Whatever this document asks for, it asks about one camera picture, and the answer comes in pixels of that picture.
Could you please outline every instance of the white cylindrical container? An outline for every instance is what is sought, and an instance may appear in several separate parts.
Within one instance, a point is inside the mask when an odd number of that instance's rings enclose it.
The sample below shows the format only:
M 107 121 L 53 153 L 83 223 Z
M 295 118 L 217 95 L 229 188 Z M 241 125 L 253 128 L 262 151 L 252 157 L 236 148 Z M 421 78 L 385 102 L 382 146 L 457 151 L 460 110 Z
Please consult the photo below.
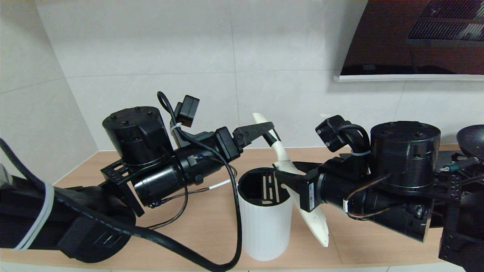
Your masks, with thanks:
M 259 261 L 279 257 L 289 244 L 292 200 L 280 188 L 273 168 L 245 173 L 238 184 L 242 216 L 242 246 Z

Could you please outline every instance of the white cable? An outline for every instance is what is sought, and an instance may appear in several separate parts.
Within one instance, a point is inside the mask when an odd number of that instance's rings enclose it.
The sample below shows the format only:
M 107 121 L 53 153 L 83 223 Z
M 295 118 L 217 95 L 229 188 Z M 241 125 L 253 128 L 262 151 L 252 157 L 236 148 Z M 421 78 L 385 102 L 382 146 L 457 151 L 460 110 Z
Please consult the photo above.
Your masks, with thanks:
M 47 218 L 50 216 L 50 212 L 52 211 L 52 206 L 54 205 L 54 187 L 51 184 L 44 183 L 45 185 L 45 198 L 44 204 L 42 209 L 40 210 L 37 219 L 33 222 L 32 226 L 30 227 L 27 234 L 25 234 L 24 238 L 18 243 L 18 245 L 13 250 L 27 250 L 30 245 L 33 243 L 37 235 L 39 234 L 40 230 L 44 226 Z
M 175 128 L 181 127 L 181 126 L 182 126 L 181 123 L 176 123 L 174 126 L 170 127 L 170 131 L 173 131 Z
M 222 181 L 222 182 L 220 182 L 220 183 L 217 183 L 217 184 L 215 184 L 215 185 L 210 186 L 210 187 L 209 187 L 209 190 L 211 190 L 211 189 L 215 189 L 215 188 L 217 188 L 217 187 L 219 187 L 219 186 L 222 186 L 222 185 L 224 185 L 224 184 L 227 184 L 227 183 L 229 183 L 229 182 L 230 182 L 230 180 Z
M 368 155 L 371 153 L 371 150 L 368 150 L 367 152 L 363 152 L 363 153 L 354 153 L 353 150 L 351 151 L 351 155 L 353 156 L 365 156 L 365 155 Z

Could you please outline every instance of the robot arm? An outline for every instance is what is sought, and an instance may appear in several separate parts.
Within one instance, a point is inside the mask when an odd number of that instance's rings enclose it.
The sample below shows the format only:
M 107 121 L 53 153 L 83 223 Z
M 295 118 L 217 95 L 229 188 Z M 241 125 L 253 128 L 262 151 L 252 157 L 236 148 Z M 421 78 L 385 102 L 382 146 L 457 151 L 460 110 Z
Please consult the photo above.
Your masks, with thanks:
M 60 250 L 70 258 L 93 263 L 120 251 L 131 236 L 145 238 L 211 271 L 227 271 L 237 264 L 242 251 L 242 224 L 236 184 L 228 162 L 240 157 L 243 148 L 274 128 L 265 122 L 239 127 L 230 134 L 226 127 L 215 132 L 190 135 L 180 129 L 191 126 L 198 99 L 186 96 L 175 110 L 158 92 L 158 99 L 171 115 L 171 128 L 179 148 L 173 149 L 159 110 L 155 107 L 123 109 L 103 121 L 121 159 L 101 170 L 106 181 L 98 186 L 54 188 L 54 201 L 47 221 L 28 248 Z M 24 178 L 9 175 L 0 165 L 0 248 L 15 248 L 32 223 L 40 217 L 45 192 L 51 185 L 28 171 L 0 138 L 0 147 Z M 136 215 L 144 211 L 128 187 L 132 183 L 141 204 L 155 208 L 166 196 L 203 183 L 204 177 L 225 166 L 230 172 L 237 216 L 237 249 L 226 264 L 215 264 L 190 248 L 153 229 L 136 227 Z
M 370 142 L 363 128 L 334 116 L 316 133 L 329 150 L 349 144 L 352 154 L 322 164 L 294 162 L 304 176 L 276 171 L 278 181 L 299 194 L 301 209 L 310 212 L 319 204 L 332 204 L 352 219 L 369 220 L 423 242 L 439 203 L 444 213 L 439 258 L 467 272 L 483 270 L 484 191 L 465 193 L 470 179 L 436 172 L 438 128 L 409 121 L 384 123 L 372 128 Z M 478 163 L 472 161 L 460 165 Z

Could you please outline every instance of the wooden countertop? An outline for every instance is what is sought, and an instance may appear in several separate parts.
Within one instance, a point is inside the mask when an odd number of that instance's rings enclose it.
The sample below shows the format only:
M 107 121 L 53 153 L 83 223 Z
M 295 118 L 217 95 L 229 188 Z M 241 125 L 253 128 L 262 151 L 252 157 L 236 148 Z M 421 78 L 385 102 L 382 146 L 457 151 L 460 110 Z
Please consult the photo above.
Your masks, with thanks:
M 441 150 L 457 150 L 456 145 L 441 146 Z M 324 162 L 335 154 L 326 148 L 287 150 L 293 161 Z M 112 151 L 98 152 L 92 158 L 59 181 L 58 187 L 98 185 L 104 181 L 102 167 L 116 161 Z M 239 175 L 250 169 L 271 166 L 276 160 L 272 149 L 249 149 L 232 162 Z M 205 179 L 202 186 L 227 178 L 225 170 Z M 138 226 L 150 226 L 175 215 L 183 198 L 170 201 L 156 209 L 146 208 L 138 218 Z M 277 259 L 260 262 L 244 251 L 236 270 L 324 269 L 345 267 L 376 267 L 440 262 L 439 240 L 442 230 L 430 229 L 425 243 L 414 241 L 371 222 L 354 221 L 331 205 L 320 206 L 327 217 L 330 244 L 322 247 L 305 225 L 297 210 L 293 210 L 291 236 L 286 251 Z M 217 263 L 232 259 L 236 245 L 236 220 L 231 187 L 226 185 L 205 193 L 190 195 L 188 207 L 176 222 L 160 229 L 162 233 L 183 243 Z M 1 260 L 27 264 L 112 269 L 112 270 L 202 270 L 199 266 L 152 242 L 133 237 L 110 259 L 85 264 L 69 259 L 58 251 L 1 251 Z

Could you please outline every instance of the white tile wall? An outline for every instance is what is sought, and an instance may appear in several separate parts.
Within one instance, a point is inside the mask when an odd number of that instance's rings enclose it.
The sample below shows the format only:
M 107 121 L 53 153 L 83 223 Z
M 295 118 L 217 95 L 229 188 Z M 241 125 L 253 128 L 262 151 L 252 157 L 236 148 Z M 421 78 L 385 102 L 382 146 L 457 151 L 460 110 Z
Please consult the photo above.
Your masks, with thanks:
M 252 112 L 274 122 L 285 146 L 323 146 L 315 127 L 340 114 L 369 130 L 393 120 L 404 82 L 337 83 L 334 71 L 237 73 L 241 125 Z M 251 147 L 266 147 L 263 139 Z
M 184 127 L 189 133 L 223 126 L 233 131 L 239 125 L 233 73 L 91 76 L 69 78 L 68 82 L 99 150 L 114 150 L 101 124 L 118 110 L 156 106 L 168 124 L 170 118 L 160 107 L 157 91 L 166 94 L 173 108 L 186 94 L 200 99 L 192 128 Z
M 392 266 L 387 272 L 464 272 L 464 269 L 452 263 L 442 262 L 422 265 Z
M 341 69 L 366 2 L 231 0 L 236 70 Z
M 48 0 L 37 7 L 66 77 L 234 71 L 227 1 Z
M 191 131 L 223 125 L 233 129 L 238 121 L 251 124 L 251 113 L 259 111 L 274 121 L 288 147 L 321 146 L 314 128 L 334 114 L 367 129 L 386 121 L 425 121 L 442 130 L 442 143 L 455 143 L 460 128 L 482 123 L 477 105 L 484 82 L 408 82 L 404 91 L 403 81 L 333 81 L 366 2 L 39 0 L 36 4 L 102 150 L 112 145 L 101 121 L 125 107 L 157 105 L 159 90 L 168 92 L 174 103 L 190 94 L 202 98 L 201 111 L 208 105 Z M 216 100 L 204 99 L 210 95 Z M 462 110 L 468 97 L 472 109 Z M 249 147 L 266 145 L 258 140 Z
M 63 78 L 31 1 L 1 2 L 0 93 Z
M 397 119 L 419 120 L 442 131 L 443 143 L 456 143 L 459 129 L 484 123 L 484 82 L 408 81 Z
M 54 183 L 97 148 L 35 3 L 2 1 L 0 15 L 1 136 L 33 173 Z M 2 163 L 19 175 L 3 154 Z
M 0 94 L 2 138 L 39 178 L 54 183 L 97 149 L 65 79 Z M 7 170 L 18 171 L 8 160 Z
M 1 265 L 7 272 L 110 272 L 110 270 L 101 269 L 80 269 L 8 262 L 2 262 Z

